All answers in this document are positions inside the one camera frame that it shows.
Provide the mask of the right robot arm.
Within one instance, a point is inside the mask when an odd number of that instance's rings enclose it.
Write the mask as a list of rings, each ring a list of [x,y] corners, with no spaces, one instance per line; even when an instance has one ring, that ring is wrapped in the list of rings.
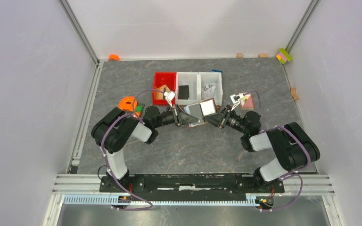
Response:
[[[266,192],[277,179],[286,179],[320,158],[317,145],[296,122],[262,130],[258,113],[248,111],[240,117],[229,108],[203,119],[220,129],[229,126],[241,132],[241,145],[248,152],[274,151],[275,158],[254,172],[253,185],[259,192]]]

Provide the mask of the brown leather card holder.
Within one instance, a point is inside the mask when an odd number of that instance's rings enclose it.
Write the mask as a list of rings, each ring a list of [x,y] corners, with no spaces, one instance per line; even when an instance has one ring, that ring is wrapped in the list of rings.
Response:
[[[207,122],[203,119],[203,117],[217,113],[216,107],[217,104],[214,98],[209,98],[203,100],[202,102],[185,106],[184,111],[198,119],[197,122],[190,123],[188,126],[192,128],[207,124]]]

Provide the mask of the dark grey credit card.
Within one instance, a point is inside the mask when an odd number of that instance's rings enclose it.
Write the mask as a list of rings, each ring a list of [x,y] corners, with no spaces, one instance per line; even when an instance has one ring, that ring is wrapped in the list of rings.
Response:
[[[191,104],[191,105],[186,106],[185,107],[185,112],[190,114],[191,116],[199,119],[199,120],[203,118],[200,103],[195,103],[195,104]]]

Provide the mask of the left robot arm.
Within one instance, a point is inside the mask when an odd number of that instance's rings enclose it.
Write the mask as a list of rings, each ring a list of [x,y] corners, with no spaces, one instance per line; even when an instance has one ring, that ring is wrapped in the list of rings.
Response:
[[[118,192],[129,187],[123,148],[129,138],[151,144],[158,136],[157,128],[174,124],[177,127],[198,122],[199,119],[184,112],[178,105],[160,112],[157,106],[146,108],[142,121],[116,107],[92,129],[91,136],[101,148],[107,164],[111,186]]]

